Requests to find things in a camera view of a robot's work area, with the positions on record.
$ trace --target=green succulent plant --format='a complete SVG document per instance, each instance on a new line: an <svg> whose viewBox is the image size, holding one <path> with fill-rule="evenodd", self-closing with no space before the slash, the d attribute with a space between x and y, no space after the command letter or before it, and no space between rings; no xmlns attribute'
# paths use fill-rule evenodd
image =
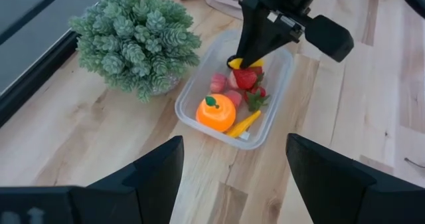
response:
<svg viewBox="0 0 425 224"><path fill-rule="evenodd" d="M99 0L70 26L80 36L80 66L142 102L170 88L199 57L193 18L170 0Z"/></svg>

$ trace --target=yellow carrot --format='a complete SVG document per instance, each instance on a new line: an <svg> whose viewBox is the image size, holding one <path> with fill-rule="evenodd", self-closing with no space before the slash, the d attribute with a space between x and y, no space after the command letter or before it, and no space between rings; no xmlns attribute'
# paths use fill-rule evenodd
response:
<svg viewBox="0 0 425 224"><path fill-rule="evenodd" d="M241 135L243 132L245 132L245 130L248 129L249 126L251 126L251 124L260 116L260 114L261 111L255 111L255 113L253 113L251 116L233 126L233 128L227 132L227 135L232 138L239 137L239 135Z"/></svg>

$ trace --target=orange fruit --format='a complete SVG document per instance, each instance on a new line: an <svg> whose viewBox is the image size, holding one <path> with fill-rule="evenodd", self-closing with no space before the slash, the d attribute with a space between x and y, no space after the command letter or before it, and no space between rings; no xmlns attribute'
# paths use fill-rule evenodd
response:
<svg viewBox="0 0 425 224"><path fill-rule="evenodd" d="M236 108L231 99L223 94L211 94L199 104L198 122L219 132L228 130L236 120Z"/></svg>

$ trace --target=clear plastic container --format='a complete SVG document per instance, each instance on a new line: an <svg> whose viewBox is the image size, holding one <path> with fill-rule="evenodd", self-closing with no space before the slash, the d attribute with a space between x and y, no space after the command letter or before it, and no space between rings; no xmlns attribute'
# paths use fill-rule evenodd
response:
<svg viewBox="0 0 425 224"><path fill-rule="evenodd" d="M236 54L240 38L240 31L230 30L221 33L216 41L201 59L201 63L194 75L188 80L180 93L175 111L179 119L185 124L202 131L218 140L226 142L237 148L251 150L257 148L267 138L273 124L276 111L284 97L292 72L294 60L292 55L284 48L280 48L264 57L264 79L262 86L270 95L268 105L261 108L260 117L239 138L231 138L224 133L217 132L196 121L195 114L200 102L210 94L211 76L216 73L229 75L230 69L226 65L227 59ZM251 113L245 101L242 101L236 115L237 124L247 118Z"/></svg>

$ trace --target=wooden table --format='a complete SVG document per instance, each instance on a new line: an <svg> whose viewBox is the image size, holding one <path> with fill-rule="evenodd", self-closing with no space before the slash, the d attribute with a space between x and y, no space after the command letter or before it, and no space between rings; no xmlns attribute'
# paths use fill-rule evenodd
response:
<svg viewBox="0 0 425 224"><path fill-rule="evenodd" d="M204 53L241 21L183 2ZM0 185L88 185L183 135L185 165L172 223L311 223L285 157L297 132L350 158L425 185L424 23L403 0L315 0L311 15L347 27L355 48L336 63L304 40L266 143L237 150L178 121L172 93L141 104L108 90L77 54L0 129Z"/></svg>

